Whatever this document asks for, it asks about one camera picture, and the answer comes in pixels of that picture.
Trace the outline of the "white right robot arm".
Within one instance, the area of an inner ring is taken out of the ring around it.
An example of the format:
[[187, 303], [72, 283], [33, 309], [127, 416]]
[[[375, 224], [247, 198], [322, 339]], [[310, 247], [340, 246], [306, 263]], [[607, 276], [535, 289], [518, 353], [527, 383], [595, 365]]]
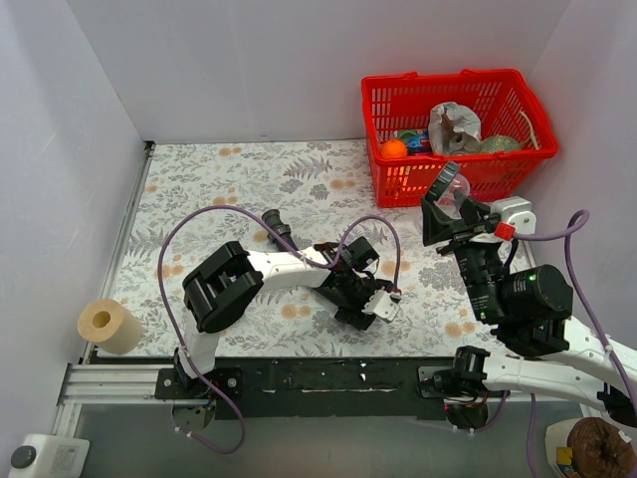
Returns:
[[636, 352], [611, 340], [596, 317], [586, 326], [573, 315], [573, 301], [584, 297], [574, 271], [545, 264], [514, 272], [499, 254], [504, 242], [561, 239], [569, 256], [588, 212], [576, 212], [563, 231], [537, 235], [522, 198], [485, 204], [457, 192], [449, 211], [443, 202], [432, 192], [422, 197], [423, 242], [455, 257], [475, 318], [509, 351], [537, 365], [538, 376], [521, 374], [517, 387], [585, 403], [635, 426]]

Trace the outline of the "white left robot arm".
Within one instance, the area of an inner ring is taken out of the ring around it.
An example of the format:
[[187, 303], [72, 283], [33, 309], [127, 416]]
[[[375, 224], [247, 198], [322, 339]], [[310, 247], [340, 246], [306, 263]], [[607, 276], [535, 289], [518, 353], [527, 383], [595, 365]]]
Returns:
[[282, 244], [277, 247], [277, 252], [255, 252], [230, 241], [183, 280], [191, 318], [185, 345], [173, 363], [177, 385], [187, 396], [199, 398], [210, 390], [220, 333], [239, 321], [261, 292], [310, 288], [337, 321], [359, 331], [377, 319], [390, 323], [396, 318], [401, 293], [367, 270], [379, 259], [367, 239], [359, 237], [342, 247], [315, 244], [298, 255]]

